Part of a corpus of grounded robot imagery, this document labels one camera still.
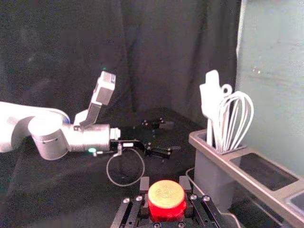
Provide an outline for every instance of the table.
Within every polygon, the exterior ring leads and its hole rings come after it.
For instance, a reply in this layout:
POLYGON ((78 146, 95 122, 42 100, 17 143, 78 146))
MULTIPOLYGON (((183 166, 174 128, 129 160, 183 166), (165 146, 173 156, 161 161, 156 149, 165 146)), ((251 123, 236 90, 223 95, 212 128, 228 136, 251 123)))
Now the table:
MULTIPOLYGON (((188 137, 190 132, 201 129, 200 126, 167 108, 107 116, 102 123, 110 123, 111 127, 135 126, 143 119, 159 117, 174 121, 174 128, 157 135, 155 143, 163 147, 178 145, 182 149, 174 152, 169 160, 145 158, 145 176, 150 177, 150 183, 163 179, 178 181, 180 175, 194 166, 195 148, 188 143, 188 137)), ((46 161, 30 138, 17 154, 0 207, 0 227, 107 228, 121 200, 134 197, 139 191, 139 183, 121 188, 108 180, 105 167, 110 155, 95 158, 88 152, 75 152, 60 160, 46 161)))

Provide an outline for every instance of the wall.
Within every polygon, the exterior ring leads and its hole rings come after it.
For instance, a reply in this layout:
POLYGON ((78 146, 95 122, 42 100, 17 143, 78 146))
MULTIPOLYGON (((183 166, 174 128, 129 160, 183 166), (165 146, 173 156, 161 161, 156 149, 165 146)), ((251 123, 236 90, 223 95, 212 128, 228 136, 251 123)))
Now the wall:
POLYGON ((304 1, 248 0, 237 89, 255 117, 245 143, 304 175, 304 1))

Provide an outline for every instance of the black backdrop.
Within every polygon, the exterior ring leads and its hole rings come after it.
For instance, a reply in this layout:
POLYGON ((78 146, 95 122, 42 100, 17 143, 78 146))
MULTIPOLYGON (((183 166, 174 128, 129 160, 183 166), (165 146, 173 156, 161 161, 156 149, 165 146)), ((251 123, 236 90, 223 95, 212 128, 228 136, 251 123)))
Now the black backdrop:
POLYGON ((168 107, 204 124, 199 84, 235 85, 240 0, 6 1, 0 99, 87 108, 101 70, 117 74, 103 115, 168 107))

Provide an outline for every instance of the green light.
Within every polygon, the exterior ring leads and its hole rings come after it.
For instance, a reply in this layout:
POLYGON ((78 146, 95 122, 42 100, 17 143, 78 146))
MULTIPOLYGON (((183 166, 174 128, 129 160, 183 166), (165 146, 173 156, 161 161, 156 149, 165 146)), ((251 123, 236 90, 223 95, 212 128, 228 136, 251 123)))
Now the green light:
POLYGON ((95 149, 95 148, 89 148, 89 150, 88 150, 90 153, 95 153, 97 150, 95 149))

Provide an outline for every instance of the red cylinder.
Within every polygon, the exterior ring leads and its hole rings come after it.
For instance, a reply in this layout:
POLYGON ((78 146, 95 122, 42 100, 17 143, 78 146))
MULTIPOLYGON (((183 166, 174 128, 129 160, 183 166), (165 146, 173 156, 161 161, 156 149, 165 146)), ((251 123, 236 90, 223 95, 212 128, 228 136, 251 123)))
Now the red cylinder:
POLYGON ((174 181, 158 181, 149 188, 148 205, 153 222, 181 221, 186 209, 185 191, 174 181))

